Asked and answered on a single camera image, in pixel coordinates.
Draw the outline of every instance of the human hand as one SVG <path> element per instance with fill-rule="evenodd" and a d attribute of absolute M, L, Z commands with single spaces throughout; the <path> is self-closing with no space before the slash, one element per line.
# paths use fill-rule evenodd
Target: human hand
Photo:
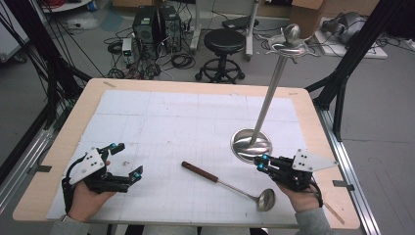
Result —
<path fill-rule="evenodd" d="M 95 215 L 101 206 L 113 195 L 115 192 L 103 192 L 101 194 L 90 191 L 85 182 L 77 183 L 74 193 L 72 206 L 68 212 L 68 216 L 79 222 L 86 222 L 90 217 Z"/>
<path fill-rule="evenodd" d="M 281 191 L 288 196 L 290 199 L 291 205 L 296 212 L 305 212 L 312 209 L 319 208 L 317 197 L 313 192 L 315 192 L 314 186 L 310 185 L 310 188 L 305 189 L 302 192 L 294 192 L 291 189 L 285 187 L 284 185 L 278 184 L 277 186 Z"/>

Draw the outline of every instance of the wooden handle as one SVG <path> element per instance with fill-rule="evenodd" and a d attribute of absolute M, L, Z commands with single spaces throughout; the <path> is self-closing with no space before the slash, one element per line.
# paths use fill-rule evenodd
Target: wooden handle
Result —
<path fill-rule="evenodd" d="M 200 169 L 200 168 L 198 168 L 198 167 L 196 167 L 196 166 L 194 166 L 192 164 L 189 164 L 187 162 L 183 162 L 182 163 L 182 166 L 185 167 L 185 168 L 187 168 L 187 169 L 192 170 L 193 172 L 197 173 L 198 175 L 203 176 L 204 178 L 206 178 L 206 179 L 208 179 L 210 181 L 213 181 L 215 183 L 219 179 L 218 177 L 214 176 L 213 174 L 208 173 L 208 172 L 206 172 L 206 171 L 204 171 L 204 170 L 202 170 L 202 169 Z"/>

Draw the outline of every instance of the chair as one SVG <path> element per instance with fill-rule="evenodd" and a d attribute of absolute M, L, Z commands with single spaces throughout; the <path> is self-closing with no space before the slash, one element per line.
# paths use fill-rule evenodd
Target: chair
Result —
<path fill-rule="evenodd" d="M 236 84 L 236 79 L 245 78 L 241 68 L 234 61 L 227 59 L 228 55 L 240 52 L 245 47 L 245 37 L 241 33 L 229 28 L 214 29 L 206 34 L 205 45 L 219 58 L 207 61 L 195 75 L 196 80 L 201 80 L 203 74 L 210 79 L 210 83 L 232 82 Z M 216 68 L 209 66 L 216 61 L 218 61 Z M 226 64 L 232 64 L 233 68 L 227 69 Z"/>

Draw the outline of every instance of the metal rail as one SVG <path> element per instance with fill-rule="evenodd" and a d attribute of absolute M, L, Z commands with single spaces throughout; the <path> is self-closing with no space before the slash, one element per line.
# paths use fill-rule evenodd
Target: metal rail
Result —
<path fill-rule="evenodd" d="M 330 114 L 330 111 L 323 111 L 319 108 L 316 108 L 316 112 L 320 117 L 333 153 L 339 162 L 339 167 L 341 168 L 343 178 L 347 185 L 353 186 L 353 190 L 349 190 L 348 192 L 354 202 L 354 206 L 357 210 L 366 234 L 380 235 L 381 231 L 379 230 L 378 223 L 376 222 L 375 217 L 370 210 L 369 204 L 363 194 L 363 190 L 360 186 L 353 165 L 351 164 L 351 161 L 346 152 L 345 145 L 343 142 L 337 139 L 336 134 L 333 131 L 333 118 Z"/>

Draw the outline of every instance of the white grid paper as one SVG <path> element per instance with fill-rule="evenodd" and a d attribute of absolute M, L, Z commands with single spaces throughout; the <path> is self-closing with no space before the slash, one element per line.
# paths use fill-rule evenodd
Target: white grid paper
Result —
<path fill-rule="evenodd" d="M 93 220 L 118 223 L 295 225 L 287 197 L 253 164 L 238 160 L 232 135 L 254 128 L 263 97 L 109 90 L 91 118 L 70 163 L 91 147 L 125 143 L 108 166 L 114 175 L 144 167 L 143 178 L 109 199 Z M 261 129 L 273 143 L 272 156 L 291 157 L 304 149 L 290 99 L 273 99 Z M 219 183 L 185 169 L 186 161 L 249 194 L 273 188 L 277 203 L 258 212 L 255 202 Z M 59 188 L 49 219 L 64 211 Z"/>

